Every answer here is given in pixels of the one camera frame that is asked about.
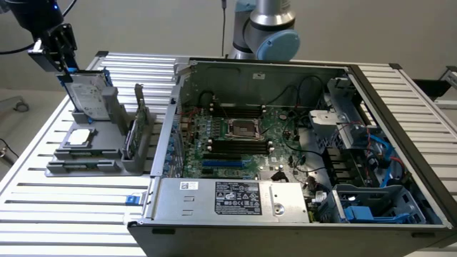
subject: blue drive bracket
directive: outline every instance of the blue drive bracket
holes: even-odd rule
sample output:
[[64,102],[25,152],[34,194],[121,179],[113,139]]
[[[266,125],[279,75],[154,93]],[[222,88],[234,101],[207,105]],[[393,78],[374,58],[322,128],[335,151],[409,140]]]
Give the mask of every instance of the blue drive bracket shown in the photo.
[[349,206],[343,209],[343,214],[350,223],[402,224],[410,216],[407,213],[401,213],[393,217],[373,217],[367,206]]

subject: motherboard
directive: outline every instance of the motherboard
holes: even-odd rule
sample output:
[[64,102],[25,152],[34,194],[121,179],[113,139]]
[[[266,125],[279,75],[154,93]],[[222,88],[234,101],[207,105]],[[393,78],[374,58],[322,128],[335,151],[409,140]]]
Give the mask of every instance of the motherboard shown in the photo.
[[289,108],[188,109],[182,115],[182,177],[303,182],[295,113]]

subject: floor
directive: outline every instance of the floor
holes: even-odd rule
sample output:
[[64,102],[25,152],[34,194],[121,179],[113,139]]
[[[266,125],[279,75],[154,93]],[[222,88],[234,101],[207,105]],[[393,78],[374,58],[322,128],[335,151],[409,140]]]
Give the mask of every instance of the floor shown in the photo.
[[[21,154],[64,99],[65,92],[0,89],[0,101],[16,95],[22,96],[30,109],[28,112],[0,111],[0,138],[6,141],[13,151]],[[9,167],[0,163],[0,179],[8,170]]]

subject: green circuit board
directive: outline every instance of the green circuit board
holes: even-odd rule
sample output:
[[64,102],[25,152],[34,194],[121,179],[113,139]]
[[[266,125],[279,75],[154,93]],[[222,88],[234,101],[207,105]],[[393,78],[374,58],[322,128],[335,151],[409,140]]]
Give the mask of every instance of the green circuit board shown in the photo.
[[[291,155],[293,159],[297,160],[297,153],[291,151],[283,143],[283,130],[291,132],[287,145],[299,149],[299,143],[298,141],[293,141],[293,124],[287,123],[287,120],[283,120],[283,116],[281,116],[282,119],[279,119],[279,115],[287,115],[287,110],[282,110],[281,108],[267,108],[262,117],[255,119],[259,131],[258,138],[245,139],[234,138],[227,135],[229,120],[247,122],[253,119],[211,117],[206,110],[196,112],[190,118],[184,120],[184,123],[189,125],[189,130],[185,133],[186,137],[184,140],[185,162],[182,177],[267,179],[270,175],[278,171],[279,165],[283,167],[283,172],[291,172],[293,169],[289,167],[287,159]],[[274,151],[269,154],[242,154],[242,168],[210,167],[211,173],[207,173],[203,172],[206,167],[202,167],[203,154],[210,153],[206,149],[206,143],[207,139],[214,138],[214,136],[218,136],[217,140],[267,140],[273,142],[271,147],[274,147]]]

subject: white sticker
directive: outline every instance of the white sticker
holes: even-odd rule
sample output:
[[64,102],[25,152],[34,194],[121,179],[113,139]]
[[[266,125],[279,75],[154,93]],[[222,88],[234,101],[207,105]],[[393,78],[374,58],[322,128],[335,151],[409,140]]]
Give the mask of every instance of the white sticker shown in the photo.
[[251,79],[265,79],[265,73],[253,73]]
[[181,182],[180,190],[198,190],[198,182],[196,181]]

